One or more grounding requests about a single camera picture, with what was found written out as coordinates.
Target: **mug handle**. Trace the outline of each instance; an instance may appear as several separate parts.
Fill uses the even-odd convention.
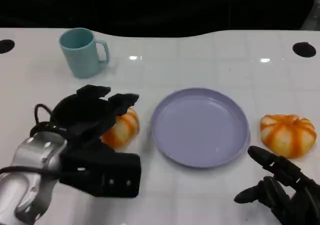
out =
[[[100,64],[103,64],[103,65],[107,64],[109,62],[109,48],[108,48],[107,43],[105,41],[103,41],[103,40],[96,40],[96,39],[94,40],[94,42],[96,44],[101,44],[103,46],[103,48],[104,48],[104,51],[105,51],[105,60],[99,61]]]

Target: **black cable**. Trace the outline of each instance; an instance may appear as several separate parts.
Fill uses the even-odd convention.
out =
[[[4,173],[36,173],[43,176],[51,176],[57,178],[80,178],[88,176],[89,174],[86,171],[79,172],[61,172],[61,171],[52,171],[43,168],[29,167],[29,166],[7,166],[0,168],[0,175]]]
[[[50,114],[50,116],[51,116],[51,113],[52,113],[51,109],[48,108],[46,105],[44,105],[42,103],[38,103],[37,105],[35,105],[35,107],[34,107],[34,119],[35,119],[35,124],[37,124],[37,125],[39,124],[39,117],[38,117],[39,108],[43,108],[44,110],[46,110],[47,113]]]

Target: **white tabletop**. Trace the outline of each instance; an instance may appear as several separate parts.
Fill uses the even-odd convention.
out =
[[[260,141],[265,114],[298,114],[320,131],[320,58],[294,54],[297,42],[320,53],[316,31],[221,31],[187,38],[128,38],[96,32],[110,49],[111,62],[96,77],[77,79],[58,46],[64,29],[0,28],[0,39],[15,41],[0,54],[0,167],[35,124],[33,108],[53,108],[86,85],[110,86],[111,93],[140,95],[135,110],[141,130],[127,151],[142,162],[140,194],[134,199],[94,198],[58,184],[41,225],[273,225],[270,210],[258,202],[233,199],[270,175],[247,154],[210,170],[190,170],[166,159],[149,139],[149,122],[164,96],[205,87],[233,98],[249,120],[251,144]],[[98,48],[103,57],[102,47]],[[320,183],[317,146],[294,163]]]

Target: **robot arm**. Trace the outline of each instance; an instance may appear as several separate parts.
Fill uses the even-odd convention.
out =
[[[136,154],[117,153],[100,136],[138,100],[136,94],[100,99],[109,87],[87,85],[51,112],[36,106],[36,126],[0,169],[0,225],[33,225],[47,211],[57,182],[95,197],[133,198],[141,164]],[[37,110],[50,113],[39,122]]]
[[[271,209],[282,225],[320,224],[320,186],[314,180],[283,156],[257,146],[250,146],[248,154],[273,177],[265,176],[256,186],[240,192],[234,198],[236,203],[258,200]],[[280,183],[295,190],[293,197],[286,194]]]

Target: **black hole in table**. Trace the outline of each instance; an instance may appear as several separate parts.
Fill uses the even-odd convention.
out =
[[[10,52],[15,46],[15,42],[10,39],[0,41],[0,54]]]
[[[317,53],[315,47],[308,42],[298,42],[293,45],[292,49],[295,54],[304,58],[311,58]]]

